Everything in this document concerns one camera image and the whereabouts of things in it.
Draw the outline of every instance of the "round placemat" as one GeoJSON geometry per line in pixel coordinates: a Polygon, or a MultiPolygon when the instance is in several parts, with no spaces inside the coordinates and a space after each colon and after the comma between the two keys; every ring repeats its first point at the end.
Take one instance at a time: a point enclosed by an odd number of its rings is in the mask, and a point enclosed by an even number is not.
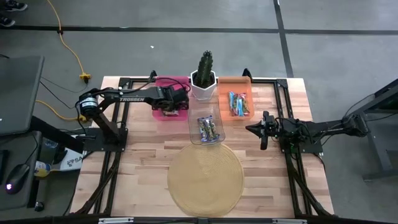
{"type": "Polygon", "coordinates": [[[230,148],[189,145],[171,162],[167,175],[174,202],[187,215],[227,214],[243,191],[243,169],[230,148]]]}

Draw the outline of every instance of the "cactus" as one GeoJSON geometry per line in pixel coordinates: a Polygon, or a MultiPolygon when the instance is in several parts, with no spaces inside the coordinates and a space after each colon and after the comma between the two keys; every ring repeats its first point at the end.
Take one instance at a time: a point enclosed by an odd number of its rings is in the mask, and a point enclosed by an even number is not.
{"type": "Polygon", "coordinates": [[[211,77],[212,66],[213,55],[207,50],[200,59],[198,72],[194,77],[193,84],[200,88],[207,88],[214,84],[215,80],[211,77]]]}

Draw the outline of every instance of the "potted cactus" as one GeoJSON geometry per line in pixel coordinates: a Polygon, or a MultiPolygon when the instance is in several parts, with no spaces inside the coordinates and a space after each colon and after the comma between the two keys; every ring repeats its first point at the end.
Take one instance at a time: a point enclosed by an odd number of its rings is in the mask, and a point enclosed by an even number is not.
{"type": "Polygon", "coordinates": [[[208,100],[216,88],[216,73],[211,70],[213,55],[205,51],[200,59],[198,70],[191,73],[192,93],[197,100],[208,100]]]}

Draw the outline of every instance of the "yellow extension cord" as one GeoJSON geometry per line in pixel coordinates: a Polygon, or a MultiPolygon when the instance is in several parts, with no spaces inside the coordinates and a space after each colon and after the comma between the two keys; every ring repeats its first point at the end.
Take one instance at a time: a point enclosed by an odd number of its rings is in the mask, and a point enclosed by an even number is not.
{"type": "MultiPolygon", "coordinates": [[[[55,8],[54,8],[54,6],[53,6],[53,4],[51,3],[50,0],[47,0],[47,2],[50,4],[52,10],[53,10],[54,13],[55,13],[55,16],[57,17],[57,20],[58,20],[58,27],[59,27],[59,30],[61,31],[61,30],[62,30],[61,20],[60,20],[60,17],[58,16],[57,10],[55,10],[55,8]]],[[[59,36],[60,36],[60,39],[61,39],[62,44],[63,44],[63,45],[76,57],[77,62],[79,63],[79,66],[80,66],[80,69],[81,69],[81,75],[80,75],[79,77],[80,77],[82,80],[84,80],[85,83],[87,83],[87,81],[91,78],[91,75],[85,73],[85,71],[84,71],[84,69],[83,69],[83,66],[81,65],[79,56],[77,56],[77,54],[65,43],[65,41],[63,41],[63,38],[62,38],[62,34],[61,34],[61,33],[59,33],[59,36]]],[[[47,103],[44,102],[44,101],[36,100],[36,103],[41,103],[41,104],[45,105],[45,106],[48,107],[51,111],[53,111],[53,112],[55,113],[55,115],[57,115],[59,118],[65,120],[65,121],[77,121],[77,119],[78,119],[77,117],[76,117],[76,118],[66,118],[66,117],[64,117],[64,116],[62,116],[62,115],[60,115],[60,114],[58,114],[58,112],[57,112],[54,108],[52,108],[49,104],[47,104],[47,103]]],[[[79,115],[79,120],[80,120],[81,122],[87,122],[87,119],[86,119],[83,115],[79,115]]]]}
{"type": "MultiPolygon", "coordinates": [[[[62,115],[60,115],[60,114],[58,114],[58,112],[57,112],[54,108],[52,108],[50,105],[48,105],[48,104],[47,104],[46,102],[44,102],[44,101],[36,100],[36,103],[41,103],[41,104],[45,105],[45,106],[48,107],[50,110],[52,110],[52,111],[55,113],[55,115],[57,115],[59,118],[65,120],[65,121],[77,121],[77,117],[76,117],[76,118],[66,118],[66,117],[64,117],[64,116],[62,116],[62,115]]],[[[80,121],[82,121],[82,122],[86,122],[86,121],[87,121],[86,118],[85,118],[83,115],[80,115],[79,118],[80,118],[80,121]]]]}
{"type": "MultiPolygon", "coordinates": [[[[61,30],[62,30],[61,20],[60,20],[60,17],[58,16],[57,10],[55,10],[55,8],[54,8],[54,6],[52,5],[52,3],[51,3],[50,0],[47,0],[47,2],[50,4],[52,10],[53,10],[54,13],[55,13],[55,16],[57,17],[57,20],[58,20],[58,27],[59,27],[59,30],[61,31],[61,30]]],[[[77,56],[77,54],[76,54],[76,53],[63,41],[62,34],[59,33],[59,35],[60,35],[60,39],[61,39],[62,44],[63,44],[70,52],[72,52],[72,54],[76,57],[77,62],[79,63],[79,66],[80,66],[80,69],[81,69],[81,75],[80,75],[79,77],[87,83],[87,81],[91,78],[91,75],[85,73],[85,71],[84,71],[84,69],[83,69],[83,66],[81,65],[79,56],[77,56]]]]}

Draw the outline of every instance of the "wooden tabletop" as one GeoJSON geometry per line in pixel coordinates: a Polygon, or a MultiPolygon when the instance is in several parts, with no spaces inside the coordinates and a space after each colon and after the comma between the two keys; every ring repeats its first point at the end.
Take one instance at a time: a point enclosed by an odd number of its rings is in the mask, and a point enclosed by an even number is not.
{"type": "MultiPolygon", "coordinates": [[[[104,77],[101,88],[118,87],[119,78],[104,77]]],[[[287,81],[295,118],[312,120],[303,79],[288,78],[287,81]]],[[[135,83],[134,88],[141,85],[142,83],[135,83]]],[[[225,217],[293,217],[286,163],[279,144],[270,139],[268,149],[261,151],[259,138],[245,130],[246,125],[262,119],[264,110],[277,115],[273,86],[253,84],[252,95],[255,114],[250,121],[223,122],[226,134],[223,143],[233,150],[244,168],[242,197],[225,217]]],[[[281,96],[285,109],[283,94],[281,96]]],[[[110,106],[105,111],[109,120],[112,113],[113,106],[110,106]]],[[[191,144],[188,123],[156,121],[149,105],[131,103],[127,128],[129,137],[119,166],[112,216],[186,217],[169,194],[167,171],[174,156],[184,146],[191,144]]],[[[71,212],[81,208],[97,187],[103,157],[104,153],[95,152],[83,161],[71,212]]],[[[303,154],[302,157],[308,188],[325,209],[333,213],[321,162],[312,154],[303,154]]],[[[301,191],[297,192],[300,207],[304,211],[301,191]]],[[[107,189],[102,208],[106,203],[106,196],[107,189]]]]}

